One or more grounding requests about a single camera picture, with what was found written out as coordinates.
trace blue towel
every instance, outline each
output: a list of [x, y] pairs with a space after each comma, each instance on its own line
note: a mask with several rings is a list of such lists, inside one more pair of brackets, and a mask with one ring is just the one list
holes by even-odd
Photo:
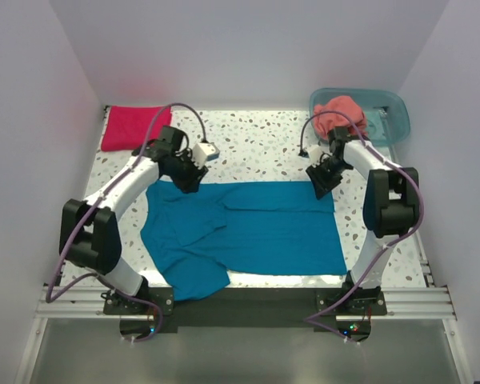
[[141, 237], [175, 300], [204, 298], [251, 274], [346, 274], [330, 194], [310, 182], [203, 184], [183, 194], [172, 182], [146, 192]]

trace pink towel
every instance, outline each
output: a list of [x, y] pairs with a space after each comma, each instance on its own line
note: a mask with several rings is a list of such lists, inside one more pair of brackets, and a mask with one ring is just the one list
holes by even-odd
[[[317, 114], [324, 110], [337, 110], [348, 115], [354, 120], [356, 126], [362, 134], [366, 134], [366, 117], [362, 112], [360, 106], [358, 106], [350, 96], [338, 96], [329, 100], [324, 106], [314, 106], [313, 113]], [[343, 116], [339, 114], [321, 114], [313, 119], [314, 130], [317, 134], [327, 140], [327, 134], [330, 130], [336, 126], [348, 127], [350, 134], [356, 134], [355, 129], [349, 124], [349, 122]]]
[[[158, 106], [152, 108], [113, 106], [102, 140], [102, 151], [134, 150], [139, 147], [144, 141], [151, 120], [159, 110]], [[158, 116], [150, 140], [158, 137], [162, 127], [170, 124], [171, 118], [170, 109], [164, 110]]]

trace wall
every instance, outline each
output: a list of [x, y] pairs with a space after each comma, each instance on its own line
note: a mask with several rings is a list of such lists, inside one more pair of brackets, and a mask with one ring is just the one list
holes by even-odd
[[0, 0], [0, 383], [14, 380], [101, 113], [50, 4]]
[[100, 100], [306, 106], [397, 91], [447, 0], [51, 0]]
[[450, 0], [400, 95], [411, 136], [399, 154], [420, 170], [425, 249], [480, 380], [480, 0]]

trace teal basket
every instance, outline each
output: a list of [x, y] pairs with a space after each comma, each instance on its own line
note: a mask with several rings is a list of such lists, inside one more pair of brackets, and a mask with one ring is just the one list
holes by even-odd
[[391, 146], [409, 135], [406, 105], [399, 96], [385, 90], [321, 88], [311, 95], [310, 116], [313, 116], [316, 105], [324, 106], [332, 98], [342, 95], [351, 96], [362, 108], [367, 120], [366, 131], [374, 146]]

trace crumpled towel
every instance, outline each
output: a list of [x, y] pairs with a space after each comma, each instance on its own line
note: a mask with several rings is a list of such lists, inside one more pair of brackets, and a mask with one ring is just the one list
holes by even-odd
[[[102, 140], [102, 151], [134, 150], [144, 142], [144, 137], [151, 120], [160, 110], [159, 106], [137, 108], [130, 106], [113, 106], [110, 108], [109, 121]], [[163, 126], [168, 126], [172, 114], [164, 110], [151, 131], [150, 140], [157, 138]]]
[[[350, 96], [337, 96], [329, 100], [324, 106], [316, 105], [313, 113], [318, 114], [324, 110], [337, 110], [348, 115], [358, 126], [363, 135], [366, 135], [366, 117], [360, 106]], [[346, 126], [350, 134], [356, 134], [351, 124], [340, 114], [321, 114], [313, 119], [314, 130], [321, 138], [327, 140], [327, 134], [335, 127]]]

